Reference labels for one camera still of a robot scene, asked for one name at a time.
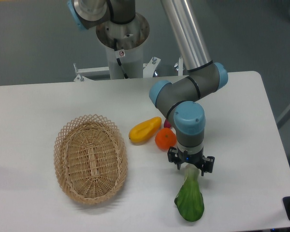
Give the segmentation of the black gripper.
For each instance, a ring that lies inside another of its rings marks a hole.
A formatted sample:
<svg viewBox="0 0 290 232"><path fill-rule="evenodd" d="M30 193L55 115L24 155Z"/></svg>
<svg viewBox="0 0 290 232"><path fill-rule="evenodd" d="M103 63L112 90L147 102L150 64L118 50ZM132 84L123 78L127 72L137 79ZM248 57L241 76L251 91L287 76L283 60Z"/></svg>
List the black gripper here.
<svg viewBox="0 0 290 232"><path fill-rule="evenodd" d="M203 148L198 153L188 154L186 150L181 151L179 148L177 149L171 146L168 149L167 157L168 161L174 163L178 170L181 169L182 163L189 163L196 166L201 170L201 176L204 176L205 173L212 173L215 163L215 157L205 157L203 155Z"/></svg>

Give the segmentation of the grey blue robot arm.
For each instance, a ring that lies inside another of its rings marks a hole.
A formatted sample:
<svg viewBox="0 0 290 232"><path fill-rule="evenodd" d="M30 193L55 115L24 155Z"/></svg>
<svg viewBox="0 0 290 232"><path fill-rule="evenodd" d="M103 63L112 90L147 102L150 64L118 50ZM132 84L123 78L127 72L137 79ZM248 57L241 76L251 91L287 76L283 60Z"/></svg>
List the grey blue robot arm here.
<svg viewBox="0 0 290 232"><path fill-rule="evenodd" d="M177 145L168 150L169 162L189 163L202 173L211 173L215 159L203 155L205 115L198 100L224 87L228 73L210 58L190 1L164 0L161 4L188 75L175 83L158 81L149 97L176 131ZM150 29L136 12L135 1L70 0L67 5L79 29L95 28L106 49L111 79L144 77L140 50Z"/></svg>

